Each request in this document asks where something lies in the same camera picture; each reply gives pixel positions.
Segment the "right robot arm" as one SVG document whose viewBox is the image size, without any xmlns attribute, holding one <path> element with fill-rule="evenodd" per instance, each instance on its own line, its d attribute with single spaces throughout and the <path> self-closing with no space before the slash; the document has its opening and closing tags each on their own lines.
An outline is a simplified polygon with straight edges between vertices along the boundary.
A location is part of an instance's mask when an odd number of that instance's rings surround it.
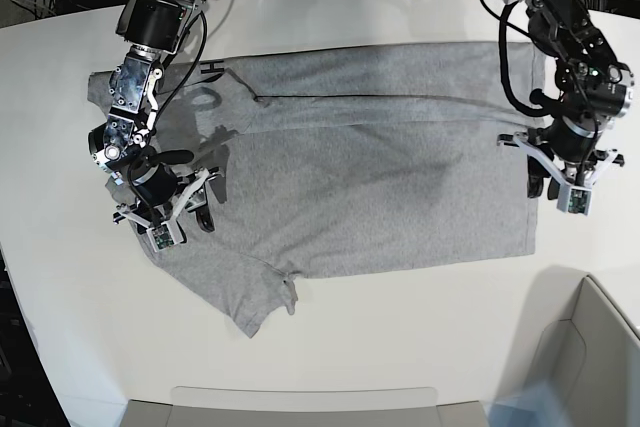
<svg viewBox="0 0 640 427">
<path fill-rule="evenodd" d="M 116 222 L 128 220 L 151 240 L 182 242 L 177 217 L 202 189 L 205 173 L 179 177 L 172 166 L 187 164 L 188 150 L 160 153 L 151 144 L 156 123 L 168 104 L 158 100 L 166 69 L 197 21 L 205 21 L 207 0 L 129 0 L 116 27 L 130 45 L 109 79 L 111 106 L 104 124 L 88 135 L 93 161 L 117 183 L 129 187 Z"/>
</svg>

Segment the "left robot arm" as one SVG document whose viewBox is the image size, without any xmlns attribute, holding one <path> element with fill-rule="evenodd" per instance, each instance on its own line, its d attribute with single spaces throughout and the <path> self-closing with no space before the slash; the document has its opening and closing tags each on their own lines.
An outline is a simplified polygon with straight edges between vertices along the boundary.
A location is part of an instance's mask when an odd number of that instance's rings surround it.
<svg viewBox="0 0 640 427">
<path fill-rule="evenodd" d="M 501 134 L 497 142 L 526 153 L 529 197 L 547 195 L 558 210 L 586 215 L 598 179 L 610 166 L 625 163 L 617 150 L 600 150 L 597 143 L 604 130 L 629 111 L 634 75 L 618 60 L 580 0 L 503 2 L 498 17 L 503 91 L 519 113 L 533 119 L 548 117 L 551 122 Z M 556 62 L 555 84 L 560 93 L 556 99 L 534 89 L 523 103 L 511 86 L 506 34 L 518 4 L 525 5 L 528 17 L 524 36 Z"/>
</svg>

